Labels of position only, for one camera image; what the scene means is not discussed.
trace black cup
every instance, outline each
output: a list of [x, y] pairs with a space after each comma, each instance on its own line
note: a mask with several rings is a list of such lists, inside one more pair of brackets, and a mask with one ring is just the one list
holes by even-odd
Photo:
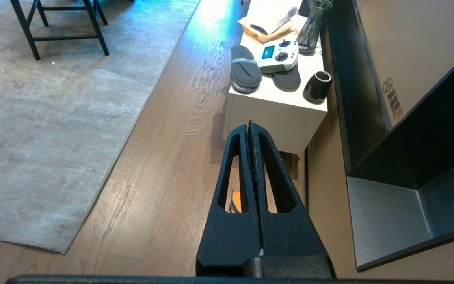
[[332, 76], [328, 72], [316, 72], [304, 87], [302, 95], [312, 104], [321, 104], [325, 101], [331, 85]]

